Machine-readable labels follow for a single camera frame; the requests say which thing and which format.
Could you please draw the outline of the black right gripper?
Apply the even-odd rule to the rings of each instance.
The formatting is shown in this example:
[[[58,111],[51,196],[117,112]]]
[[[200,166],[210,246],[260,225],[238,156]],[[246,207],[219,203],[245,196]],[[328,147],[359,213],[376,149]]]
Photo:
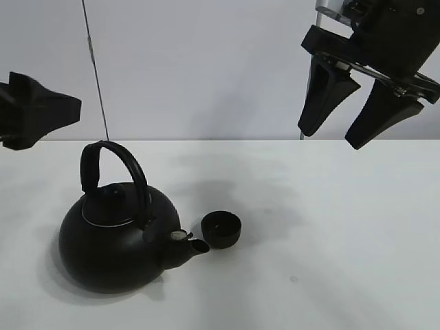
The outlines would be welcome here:
[[[332,111],[361,86],[336,62],[375,80],[345,140],[356,150],[439,99],[439,83],[419,73],[439,45],[438,1],[317,1],[317,12],[351,28],[346,38],[313,25],[301,45],[312,55],[310,80],[298,128],[312,136]]]

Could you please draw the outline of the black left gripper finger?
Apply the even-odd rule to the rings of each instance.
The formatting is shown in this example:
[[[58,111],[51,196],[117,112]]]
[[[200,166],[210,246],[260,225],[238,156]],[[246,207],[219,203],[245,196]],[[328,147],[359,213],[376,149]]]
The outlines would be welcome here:
[[[29,149],[52,131],[77,123],[81,107],[80,99],[11,71],[8,82],[1,83],[1,145]]]

